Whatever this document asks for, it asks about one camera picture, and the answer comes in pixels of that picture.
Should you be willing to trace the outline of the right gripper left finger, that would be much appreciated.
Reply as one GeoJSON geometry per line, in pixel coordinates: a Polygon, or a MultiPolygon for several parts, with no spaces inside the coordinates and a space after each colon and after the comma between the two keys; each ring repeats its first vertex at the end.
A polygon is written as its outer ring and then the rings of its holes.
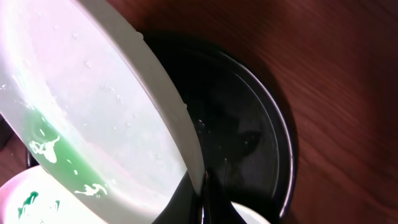
{"type": "Polygon", "coordinates": [[[177,186],[170,202],[153,224],[200,224],[202,199],[194,191],[188,172],[177,186]]]}

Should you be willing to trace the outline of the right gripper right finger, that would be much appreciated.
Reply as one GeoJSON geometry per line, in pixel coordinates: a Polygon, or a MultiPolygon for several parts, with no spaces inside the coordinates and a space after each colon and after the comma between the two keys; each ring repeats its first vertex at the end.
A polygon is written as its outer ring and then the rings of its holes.
{"type": "Polygon", "coordinates": [[[224,194],[216,174],[211,169],[205,172],[203,214],[205,224],[246,224],[224,194]]]}

